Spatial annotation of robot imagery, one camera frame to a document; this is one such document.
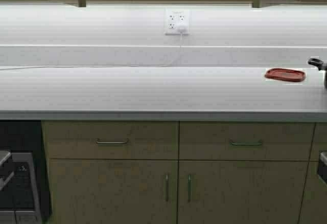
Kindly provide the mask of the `robot base right bracket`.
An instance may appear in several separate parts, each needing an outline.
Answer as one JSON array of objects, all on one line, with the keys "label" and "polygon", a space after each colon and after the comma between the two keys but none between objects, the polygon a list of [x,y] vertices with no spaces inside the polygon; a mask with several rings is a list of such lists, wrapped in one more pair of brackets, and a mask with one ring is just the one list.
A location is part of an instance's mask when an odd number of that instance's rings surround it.
[{"label": "robot base right bracket", "polygon": [[320,155],[319,155],[317,174],[325,183],[327,183],[327,155],[326,155],[326,151],[321,152]]}]

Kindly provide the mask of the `robot base left bracket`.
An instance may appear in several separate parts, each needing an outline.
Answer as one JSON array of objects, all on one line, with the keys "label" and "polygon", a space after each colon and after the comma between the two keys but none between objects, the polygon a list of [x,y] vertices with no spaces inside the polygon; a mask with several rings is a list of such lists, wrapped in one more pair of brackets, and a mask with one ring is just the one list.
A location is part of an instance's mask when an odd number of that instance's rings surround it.
[{"label": "robot base left bracket", "polygon": [[1,150],[1,186],[3,190],[14,176],[14,163],[12,153]]}]

